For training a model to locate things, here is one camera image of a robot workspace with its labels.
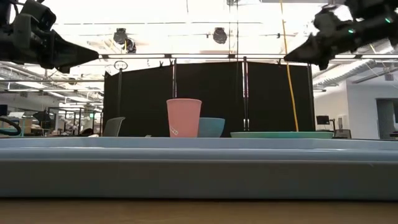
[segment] black backdrop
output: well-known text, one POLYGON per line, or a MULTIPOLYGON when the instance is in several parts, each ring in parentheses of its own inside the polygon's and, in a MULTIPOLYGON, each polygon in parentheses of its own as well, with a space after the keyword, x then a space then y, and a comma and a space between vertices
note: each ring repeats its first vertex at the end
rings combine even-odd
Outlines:
MULTIPOLYGON (((306 66, 290 66, 300 131, 314 131, 313 90, 306 66)), ((285 65, 248 62, 250 131, 295 131, 285 65)))
MULTIPOLYGON (((166 101, 172 98, 172 88, 171 66, 123 72, 120 113, 126 119, 119 135, 170 136, 166 101)), ((117 116, 117 95, 118 75, 113 75, 105 80, 105 121, 117 116)))
POLYGON ((190 63, 177 65, 177 98, 202 101, 201 117, 224 118, 222 137, 243 131, 242 63, 190 63))
MULTIPOLYGON (((290 66, 300 131, 314 131, 311 74, 290 66)), ((224 118, 223 137, 243 131, 242 63, 177 64, 177 98, 202 100, 201 117, 224 118)), ((286 66, 248 62, 250 131, 295 131, 286 66)), ((104 123, 117 117, 118 75, 105 78, 104 123)), ((166 101, 172 98, 173 67, 123 73, 120 136, 169 136, 166 101)))

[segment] gray chair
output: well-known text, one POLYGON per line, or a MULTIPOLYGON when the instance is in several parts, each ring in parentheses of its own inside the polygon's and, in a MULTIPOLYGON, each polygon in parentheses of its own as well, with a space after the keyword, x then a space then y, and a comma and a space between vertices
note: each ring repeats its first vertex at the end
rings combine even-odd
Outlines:
POLYGON ((350 129, 338 129, 335 131, 335 136, 333 138, 338 139, 351 139, 351 130, 350 129))
POLYGON ((102 136, 104 137, 118 137, 120 127, 122 126, 123 120, 126 119, 125 117, 120 118, 112 118, 109 119, 104 128, 104 133, 102 136))

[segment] blue bowl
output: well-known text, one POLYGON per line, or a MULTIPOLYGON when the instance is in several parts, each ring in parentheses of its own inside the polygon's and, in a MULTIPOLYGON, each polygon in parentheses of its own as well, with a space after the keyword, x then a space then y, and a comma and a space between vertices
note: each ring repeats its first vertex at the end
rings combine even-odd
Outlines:
POLYGON ((219 138, 224 131, 225 119, 222 118, 200 118, 199 138, 219 138))

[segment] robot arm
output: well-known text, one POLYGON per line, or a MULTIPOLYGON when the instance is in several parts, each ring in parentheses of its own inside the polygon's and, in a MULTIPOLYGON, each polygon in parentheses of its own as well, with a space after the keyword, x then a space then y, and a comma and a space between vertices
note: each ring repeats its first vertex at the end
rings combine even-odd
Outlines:
POLYGON ((346 0, 345 5, 352 21, 339 20, 333 13, 336 7, 324 7, 313 22, 319 33, 310 35, 284 59, 315 64, 324 70, 340 53, 355 52, 359 47, 385 38, 393 47, 398 44, 397 0, 346 0))
POLYGON ((17 0, 0 0, 0 61, 39 64, 42 68, 69 73, 70 68, 99 57, 95 52, 63 40, 51 29, 55 14, 41 2, 27 0, 12 24, 11 5, 17 0))

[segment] spotlight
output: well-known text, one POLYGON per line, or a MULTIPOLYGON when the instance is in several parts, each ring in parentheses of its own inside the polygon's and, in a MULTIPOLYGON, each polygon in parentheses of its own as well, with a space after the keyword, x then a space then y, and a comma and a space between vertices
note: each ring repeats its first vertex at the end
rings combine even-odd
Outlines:
POLYGON ((74 82, 76 78, 68 78, 68 80, 69 80, 68 82, 69 85, 77 85, 77 82, 74 82))
POLYGON ((113 40, 127 50, 127 54, 135 54, 137 52, 136 43, 127 36, 126 28, 117 28, 113 34, 113 40))
POLYGON ((226 43, 226 33, 224 31, 224 28, 222 27, 217 27, 214 30, 214 34, 213 34, 213 40, 217 43, 217 44, 225 44, 226 43))
POLYGON ((113 40, 119 45, 124 45, 126 39, 127 39, 126 29, 117 28, 116 32, 113 34, 113 40))
POLYGON ((237 4, 238 2, 240 2, 240 0, 226 0, 227 6, 233 6, 233 5, 237 4))

